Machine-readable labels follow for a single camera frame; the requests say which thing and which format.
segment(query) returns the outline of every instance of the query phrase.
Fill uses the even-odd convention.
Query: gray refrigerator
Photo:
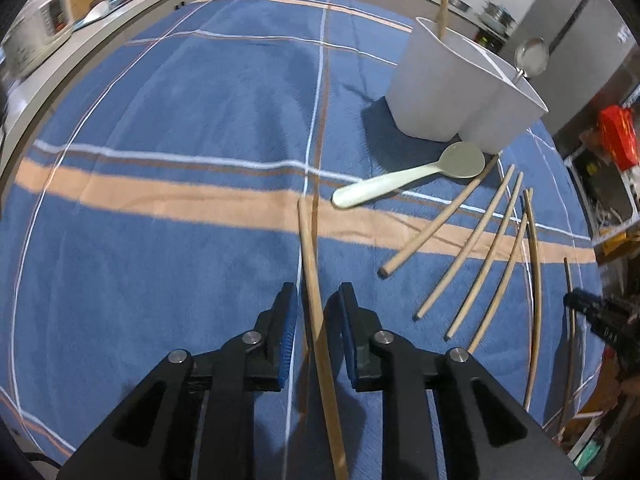
[[[550,48],[546,72],[530,80],[546,103],[542,118],[552,135],[609,81],[636,42],[609,0],[535,0],[500,51],[513,64],[517,47],[543,38]]]

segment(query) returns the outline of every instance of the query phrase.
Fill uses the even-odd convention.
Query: metal spoon
[[[341,187],[334,192],[331,200],[337,208],[345,209],[383,196],[433,173],[443,173],[451,178],[472,178],[482,170],[484,170],[484,155],[480,149],[471,142],[456,142],[448,146],[436,162],[408,170],[385,173]]]
[[[516,84],[522,76],[530,78],[542,74],[549,62],[549,49],[542,38],[531,38],[521,44],[514,56],[518,73],[511,80]]]

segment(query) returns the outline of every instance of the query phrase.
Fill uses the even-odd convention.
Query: red bag
[[[618,169],[626,171],[637,166],[638,144],[631,110],[617,105],[605,108],[598,114],[598,126],[602,145]]]

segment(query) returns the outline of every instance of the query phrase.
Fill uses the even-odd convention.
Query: screw
[[[171,350],[166,358],[169,359],[170,363],[178,364],[184,361],[187,358],[187,355],[186,350],[178,348],[176,350]]]
[[[452,348],[449,351],[449,357],[457,363],[464,363],[467,359],[469,359],[469,352],[467,352],[464,348]]]
[[[394,335],[387,330],[379,330],[373,335],[373,339],[375,339],[376,343],[388,345],[394,340]]]
[[[242,334],[242,341],[248,345],[255,345],[260,342],[260,339],[262,339],[262,335],[255,330],[249,330],[249,332]]]

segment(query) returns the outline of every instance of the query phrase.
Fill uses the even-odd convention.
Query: wooden stick
[[[457,209],[463,204],[463,202],[469,197],[470,194],[474,192],[476,187],[480,186],[480,183],[485,179],[485,177],[491,173],[491,170],[494,168],[496,162],[498,162],[498,157],[500,154],[495,155],[494,158],[489,161],[486,165],[482,173],[473,179],[465,189],[462,190],[456,199],[451,202],[446,208],[442,210],[442,212],[436,216],[436,219],[431,222],[426,229],[418,233],[414,238],[409,240],[409,242],[400,249],[396,256],[391,258],[386,264],[378,269],[378,274],[381,278],[388,278],[391,276],[393,272],[395,272],[398,267],[405,263],[418,249],[420,249],[428,240],[433,236],[433,234],[449,219],[453,213],[457,211]]]
[[[309,318],[314,356],[316,357],[316,369],[318,370],[324,423],[326,425],[327,436],[329,437],[331,459],[334,462],[334,475],[336,480],[348,480],[349,472],[347,470],[347,460],[344,453],[338,402],[335,397],[334,376],[331,372],[329,346],[326,340],[324,313],[322,311],[322,300],[320,298],[318,268],[316,267],[316,258],[314,256],[308,208],[304,197],[300,197],[298,200],[298,220],[300,222],[300,243],[302,245],[302,259],[305,269],[306,294],[309,301]]]
[[[449,21],[449,0],[440,0],[440,14],[438,16],[438,38],[444,40],[447,32],[447,22]]]
[[[564,273],[566,275],[566,290],[571,292],[574,290],[573,280],[571,279],[571,267],[569,266],[569,260],[564,259]],[[566,372],[566,384],[564,386],[564,402],[562,403],[562,410],[560,411],[560,420],[558,423],[558,433],[556,434],[556,442],[562,440],[562,430],[564,430],[564,414],[566,409],[571,403],[572,389],[574,386],[574,353],[575,353],[575,310],[568,308],[566,310],[567,319],[569,321],[569,362]]]
[[[476,277],[476,280],[474,281],[474,284],[471,287],[471,290],[466,295],[465,303],[463,303],[462,306],[460,307],[460,310],[458,312],[458,315],[456,316],[456,319],[453,320],[453,323],[451,324],[451,327],[447,332],[447,339],[451,339],[456,333],[456,330],[460,328],[460,325],[465,320],[466,314],[468,314],[469,310],[471,310],[471,305],[473,305],[474,301],[478,297],[478,293],[482,288],[482,284],[484,283],[484,280],[489,274],[491,265],[495,260],[495,255],[498,252],[498,246],[500,245],[502,237],[504,236],[504,233],[507,230],[507,226],[509,225],[509,220],[511,219],[511,211],[513,211],[513,208],[516,205],[516,200],[518,199],[518,195],[520,193],[520,186],[522,185],[523,175],[524,174],[520,172],[520,174],[516,179],[516,185],[513,187],[513,193],[511,193],[511,199],[507,204],[507,209],[505,209],[504,211],[504,216],[502,217],[502,222],[500,222],[500,227],[498,228],[498,232],[495,234],[494,241],[491,244],[491,247],[489,248],[489,252],[480,269],[480,273]]]
[[[538,254],[538,231],[536,229],[536,217],[531,205],[533,190],[524,192],[524,205],[529,217],[529,254],[533,270],[533,329],[531,334],[531,361],[529,363],[529,375],[527,377],[527,389],[524,394],[524,409],[529,411],[533,384],[536,381],[538,371],[538,358],[540,357],[540,332],[542,330],[542,273],[540,271],[540,256]]]
[[[504,176],[504,179],[500,184],[500,187],[495,192],[493,199],[491,200],[488,207],[486,208],[486,211],[484,212],[484,215],[482,215],[482,218],[478,222],[478,225],[476,226],[474,231],[471,233],[471,236],[463,245],[461,251],[458,253],[458,256],[456,256],[456,259],[453,260],[453,263],[451,264],[447,272],[445,272],[444,276],[442,277],[438,285],[436,285],[436,288],[433,289],[433,292],[422,304],[422,306],[420,307],[420,310],[418,310],[418,312],[415,314],[414,319],[421,319],[430,310],[430,308],[437,301],[440,295],[449,286],[449,283],[451,283],[451,280],[453,280],[453,277],[460,270],[460,267],[462,267],[462,265],[465,263],[466,258],[469,256],[469,253],[474,249],[474,247],[478,243],[478,240],[480,239],[482,233],[484,233],[484,228],[489,223],[491,216],[494,214],[495,209],[498,207],[498,204],[500,203],[500,199],[504,195],[504,190],[507,189],[507,186],[509,185],[511,175],[513,175],[513,170],[515,170],[515,166],[511,164],[509,166],[509,169],[507,170],[507,174]]]
[[[524,233],[527,227],[527,214],[524,213],[522,215],[522,219],[520,220],[520,227],[518,228],[518,234],[516,235],[516,241],[513,243],[513,247],[511,248],[511,254],[509,255],[509,260],[507,261],[507,267],[504,269],[504,273],[500,279],[500,283],[498,284],[498,289],[495,291],[494,298],[491,300],[491,304],[489,305],[489,309],[484,314],[484,319],[480,324],[480,328],[476,332],[476,335],[469,345],[468,351],[469,353],[473,353],[478,348],[479,343],[482,341],[484,337],[484,333],[491,325],[492,320],[494,319],[495,313],[500,306],[500,302],[502,301],[502,297],[507,290],[507,286],[509,285],[509,280],[511,279],[511,274],[513,273],[513,267],[516,265],[516,254],[518,253],[518,248],[522,243],[524,238]]]

